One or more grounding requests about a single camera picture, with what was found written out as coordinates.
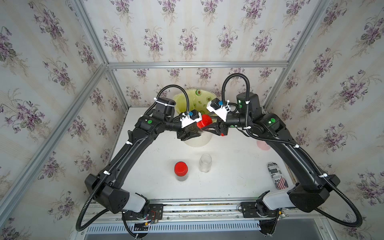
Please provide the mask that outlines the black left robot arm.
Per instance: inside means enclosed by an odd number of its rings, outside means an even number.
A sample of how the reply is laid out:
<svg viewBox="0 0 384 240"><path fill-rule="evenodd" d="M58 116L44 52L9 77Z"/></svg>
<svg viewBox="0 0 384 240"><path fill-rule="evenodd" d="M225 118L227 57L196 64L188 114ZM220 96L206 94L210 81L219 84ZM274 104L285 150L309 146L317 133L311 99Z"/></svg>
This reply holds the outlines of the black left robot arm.
<svg viewBox="0 0 384 240"><path fill-rule="evenodd" d="M176 132L177 138L186 141L198 137L183 124L190 117L189 109L175 117L175 101L163 98L161 94L170 88L188 94L179 85L162 88L155 97L155 102L138 119L133 131L128 131L128 140L98 174L90 174L85 180L90 193L82 207L76 222L76 231L81 232L107 212L113 214L131 211L143 218L149 211L149 200L139 194L123 190L125 179L146 148L165 131Z"/></svg>

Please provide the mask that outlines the glass tea jar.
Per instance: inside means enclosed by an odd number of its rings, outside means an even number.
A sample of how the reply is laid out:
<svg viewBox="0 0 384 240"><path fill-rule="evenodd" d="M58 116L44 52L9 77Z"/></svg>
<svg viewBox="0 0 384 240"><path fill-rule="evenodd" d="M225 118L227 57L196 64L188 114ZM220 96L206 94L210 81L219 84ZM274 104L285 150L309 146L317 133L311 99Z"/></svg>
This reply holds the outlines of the glass tea jar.
<svg viewBox="0 0 384 240"><path fill-rule="evenodd" d="M208 173L212 167L212 157L208 154L203 154L199 161L199 170L202 173Z"/></svg>

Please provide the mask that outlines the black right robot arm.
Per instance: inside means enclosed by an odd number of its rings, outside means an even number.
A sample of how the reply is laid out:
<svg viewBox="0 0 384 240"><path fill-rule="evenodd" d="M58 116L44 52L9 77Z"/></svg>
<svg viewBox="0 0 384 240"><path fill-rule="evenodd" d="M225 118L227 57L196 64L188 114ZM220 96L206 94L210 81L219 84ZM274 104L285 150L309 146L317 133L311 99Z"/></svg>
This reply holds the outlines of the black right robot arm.
<svg viewBox="0 0 384 240"><path fill-rule="evenodd" d="M245 92L238 95L233 104L225 98L226 86L233 78L243 79ZM263 114L259 97L250 91L249 79L241 73L230 74L222 84L221 99L213 99L207 109L216 115L217 121L202 127L202 131L218 136L226 136L229 128L238 130L248 138L266 142L290 168L297 183L292 189L283 189L275 193L265 192L259 198L260 207L277 210L297 208L305 213L316 211L326 218L350 228L358 228L363 224L363 216L354 203L338 189L340 179L336 175L328 175L314 159L293 139L285 123L275 114ZM322 211L319 207L335 192L342 198L355 214L353 222L345 222Z"/></svg>

